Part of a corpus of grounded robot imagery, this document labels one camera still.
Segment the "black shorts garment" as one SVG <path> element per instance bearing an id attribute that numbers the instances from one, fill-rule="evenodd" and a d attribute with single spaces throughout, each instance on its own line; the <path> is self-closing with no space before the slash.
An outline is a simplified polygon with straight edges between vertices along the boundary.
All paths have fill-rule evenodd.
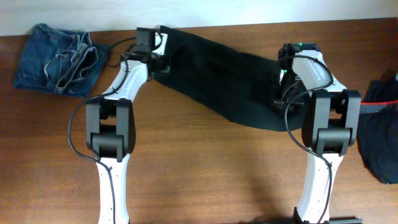
<path id="1" fill-rule="evenodd" d="M 273 131 L 302 127 L 305 106 L 286 113 L 274 104 L 287 98 L 279 90 L 276 61 L 167 26 L 160 31 L 168 35 L 170 68 L 156 73 L 156 81 L 237 124 Z"/>

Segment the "blue denim jeans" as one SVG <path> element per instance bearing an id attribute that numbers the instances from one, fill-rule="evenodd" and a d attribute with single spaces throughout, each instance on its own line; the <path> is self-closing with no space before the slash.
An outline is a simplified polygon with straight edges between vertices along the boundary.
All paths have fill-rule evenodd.
<path id="1" fill-rule="evenodd" d="M 19 60 L 14 87 L 86 98 L 108 58 L 109 46 L 89 32 L 33 27 Z"/>

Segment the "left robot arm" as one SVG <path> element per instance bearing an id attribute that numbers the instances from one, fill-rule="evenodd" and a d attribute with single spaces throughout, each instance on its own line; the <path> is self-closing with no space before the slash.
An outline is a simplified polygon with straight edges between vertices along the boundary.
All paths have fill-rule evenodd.
<path id="1" fill-rule="evenodd" d="M 99 220 L 129 223 L 126 178 L 136 144 L 132 103 L 143 84 L 170 65 L 168 34 L 139 28 L 136 43 L 122 54 L 119 72 L 109 88 L 86 103 L 86 144 L 99 175 Z"/>

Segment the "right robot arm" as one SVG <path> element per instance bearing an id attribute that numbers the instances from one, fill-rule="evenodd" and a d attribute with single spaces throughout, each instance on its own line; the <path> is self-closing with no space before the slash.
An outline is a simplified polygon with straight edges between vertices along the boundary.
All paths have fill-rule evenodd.
<path id="1" fill-rule="evenodd" d="M 362 223 L 356 217 L 332 218 L 329 212 L 336 173 L 356 139 L 361 95 L 333 76 L 315 43 L 286 43 L 277 62 L 281 71 L 272 106 L 283 112 L 285 123 L 290 112 L 307 108 L 298 143 L 308 154 L 307 170 L 293 222 Z"/>

